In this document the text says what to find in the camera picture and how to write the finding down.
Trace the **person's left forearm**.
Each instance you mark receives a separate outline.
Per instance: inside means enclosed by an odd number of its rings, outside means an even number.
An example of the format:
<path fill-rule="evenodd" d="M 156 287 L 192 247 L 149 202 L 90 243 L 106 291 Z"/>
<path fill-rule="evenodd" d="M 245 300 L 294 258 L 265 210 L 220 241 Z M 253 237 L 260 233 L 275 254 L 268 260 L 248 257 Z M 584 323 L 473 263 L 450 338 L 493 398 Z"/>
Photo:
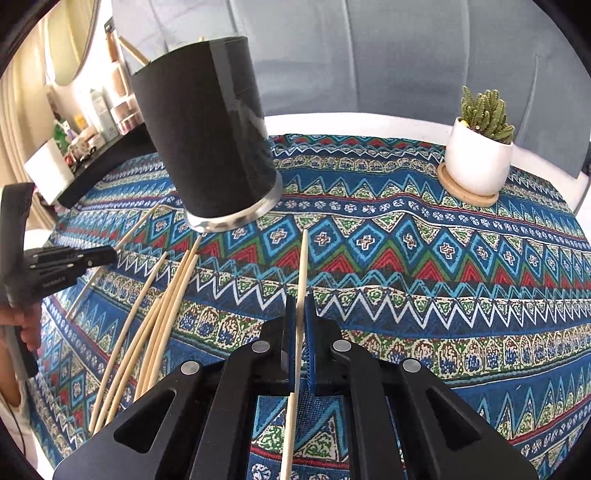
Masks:
<path fill-rule="evenodd" d="M 22 406 L 20 383 L 16 378 L 10 353 L 4 344 L 0 346 L 0 391 L 10 407 L 20 409 Z"/>

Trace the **person's left hand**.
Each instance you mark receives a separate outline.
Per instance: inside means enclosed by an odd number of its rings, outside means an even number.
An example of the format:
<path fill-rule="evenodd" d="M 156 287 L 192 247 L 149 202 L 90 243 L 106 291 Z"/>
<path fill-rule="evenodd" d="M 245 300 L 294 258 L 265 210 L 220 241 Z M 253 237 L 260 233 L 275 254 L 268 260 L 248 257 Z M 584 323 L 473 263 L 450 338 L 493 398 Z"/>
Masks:
<path fill-rule="evenodd" d="M 8 304 L 1 305 L 0 324 L 3 327 L 20 327 L 20 337 L 27 349 L 36 351 L 41 344 L 41 304 L 14 308 Z"/>

